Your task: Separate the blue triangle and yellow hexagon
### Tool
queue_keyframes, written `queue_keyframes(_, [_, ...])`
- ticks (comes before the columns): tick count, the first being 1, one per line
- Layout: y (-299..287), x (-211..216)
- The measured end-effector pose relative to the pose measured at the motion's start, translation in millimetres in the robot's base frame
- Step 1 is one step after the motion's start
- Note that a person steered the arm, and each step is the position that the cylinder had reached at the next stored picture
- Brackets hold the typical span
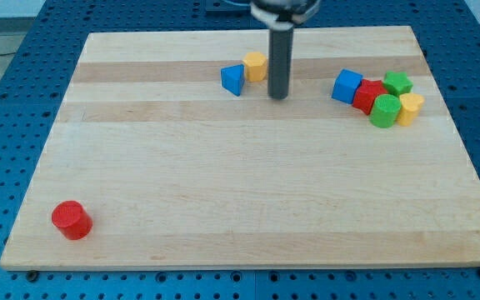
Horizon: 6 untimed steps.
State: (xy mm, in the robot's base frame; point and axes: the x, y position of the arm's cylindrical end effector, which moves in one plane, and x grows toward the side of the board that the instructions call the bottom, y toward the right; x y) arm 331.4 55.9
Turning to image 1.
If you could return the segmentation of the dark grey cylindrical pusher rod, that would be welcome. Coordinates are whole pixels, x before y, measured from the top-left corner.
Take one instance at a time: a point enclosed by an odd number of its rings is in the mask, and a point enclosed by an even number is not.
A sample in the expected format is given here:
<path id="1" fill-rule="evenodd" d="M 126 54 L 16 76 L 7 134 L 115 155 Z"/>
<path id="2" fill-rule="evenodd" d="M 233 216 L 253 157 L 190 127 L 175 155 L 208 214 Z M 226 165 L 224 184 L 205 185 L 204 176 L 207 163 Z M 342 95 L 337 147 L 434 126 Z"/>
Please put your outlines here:
<path id="1" fill-rule="evenodd" d="M 267 94 L 282 100 L 288 96 L 293 52 L 293 28 L 269 30 Z"/>

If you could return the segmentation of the grey white robot end flange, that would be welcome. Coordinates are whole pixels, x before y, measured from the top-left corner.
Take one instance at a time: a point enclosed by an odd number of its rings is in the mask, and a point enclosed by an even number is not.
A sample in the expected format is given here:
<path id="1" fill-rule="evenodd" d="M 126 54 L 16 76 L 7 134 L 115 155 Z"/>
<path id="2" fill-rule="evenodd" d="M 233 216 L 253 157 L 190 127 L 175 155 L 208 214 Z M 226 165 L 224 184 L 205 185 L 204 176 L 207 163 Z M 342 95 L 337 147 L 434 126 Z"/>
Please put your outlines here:
<path id="1" fill-rule="evenodd" d="M 251 14 L 269 29 L 287 31 L 316 15 L 321 0 L 252 0 Z"/>

